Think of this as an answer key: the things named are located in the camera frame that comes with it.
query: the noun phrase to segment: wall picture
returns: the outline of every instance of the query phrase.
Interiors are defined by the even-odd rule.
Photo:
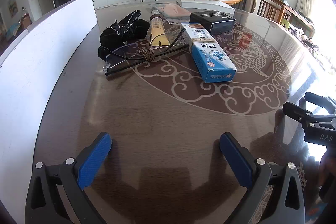
[[[11,17],[16,15],[16,13],[18,12],[16,0],[9,0],[8,9],[9,9],[9,13],[10,13]]]

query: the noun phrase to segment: white box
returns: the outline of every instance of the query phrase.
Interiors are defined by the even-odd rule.
[[[203,10],[220,11],[228,16],[233,16],[234,8],[230,5],[217,0],[176,0],[176,3],[183,8],[196,8]]]

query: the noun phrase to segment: eyeglasses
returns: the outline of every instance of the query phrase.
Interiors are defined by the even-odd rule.
[[[139,41],[140,45],[138,43],[127,44],[125,46],[115,49],[114,51],[110,51],[108,48],[101,46],[110,52],[110,54],[108,54],[106,57],[106,65],[103,67],[105,75],[108,76],[139,65],[143,62],[153,61],[156,57],[187,48],[189,46],[188,44],[183,44],[179,47],[173,47],[185,30],[186,28],[183,28],[174,39],[174,41],[170,44],[170,46],[163,52],[160,52],[158,54],[155,54],[153,52],[154,49],[151,49],[149,46],[156,37],[154,37],[149,43],[147,40],[142,40]],[[118,66],[121,63],[126,63],[126,61],[128,65],[122,67]]]

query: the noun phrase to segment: black box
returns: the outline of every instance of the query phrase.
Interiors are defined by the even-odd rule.
[[[230,32],[236,20],[220,11],[195,12],[190,15],[190,23],[199,23],[211,34]]]

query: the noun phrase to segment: blue gripper pad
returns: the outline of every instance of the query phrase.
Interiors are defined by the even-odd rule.
[[[84,148],[78,155],[77,183],[82,190],[91,185],[101,164],[111,150],[111,146],[111,136],[102,132],[89,147]]]
[[[253,185],[253,167],[248,163],[248,160],[253,162],[253,156],[245,147],[241,147],[229,132],[222,134],[219,145],[239,184],[250,189]]]

